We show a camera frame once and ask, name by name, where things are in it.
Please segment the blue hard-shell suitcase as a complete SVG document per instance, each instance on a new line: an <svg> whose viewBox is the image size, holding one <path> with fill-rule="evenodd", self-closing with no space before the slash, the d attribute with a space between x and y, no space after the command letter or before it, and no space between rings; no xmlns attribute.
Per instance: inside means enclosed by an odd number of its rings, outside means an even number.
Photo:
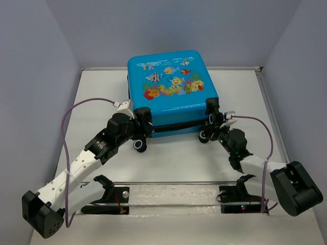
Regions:
<svg viewBox="0 0 327 245"><path fill-rule="evenodd" d="M210 120L206 100L218 97L213 81L197 51L136 56L127 62L128 95L140 124L152 127L133 141L138 152L147 148L146 139L198 132Z"/></svg>

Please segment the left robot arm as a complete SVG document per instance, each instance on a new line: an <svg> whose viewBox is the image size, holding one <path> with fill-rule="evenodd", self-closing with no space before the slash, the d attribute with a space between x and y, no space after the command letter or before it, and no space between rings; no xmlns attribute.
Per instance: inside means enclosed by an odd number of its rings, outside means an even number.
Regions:
<svg viewBox="0 0 327 245"><path fill-rule="evenodd" d="M78 157L56 178L35 192L21 198L22 216L44 239L53 236L68 213L68 196L92 172L118 153L118 149L142 131L139 116L115 113Z"/></svg>

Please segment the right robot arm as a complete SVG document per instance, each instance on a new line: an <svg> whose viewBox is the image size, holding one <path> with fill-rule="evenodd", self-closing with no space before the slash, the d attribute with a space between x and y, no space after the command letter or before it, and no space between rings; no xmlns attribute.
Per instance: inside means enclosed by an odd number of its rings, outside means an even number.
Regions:
<svg viewBox="0 0 327 245"><path fill-rule="evenodd" d="M304 166L271 162L247 150L245 133L223 127L217 139L229 154L232 168L242 176L234 186L222 186L218 195L222 203L250 202L260 198L261 203L273 201L291 216L298 216L323 202L323 195Z"/></svg>

